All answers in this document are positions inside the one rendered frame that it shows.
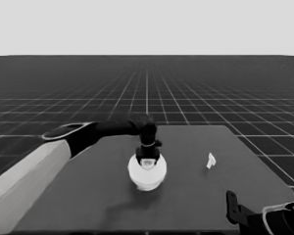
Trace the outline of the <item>small thin T-shaped piece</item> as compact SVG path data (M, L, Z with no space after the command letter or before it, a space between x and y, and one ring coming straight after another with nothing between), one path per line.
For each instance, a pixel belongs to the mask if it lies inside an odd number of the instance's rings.
M207 162L207 165L206 165L206 168L207 169L210 169L212 166L214 166L215 164L217 163L217 160L215 159L215 157L213 156L212 153L210 153L208 155L208 162Z

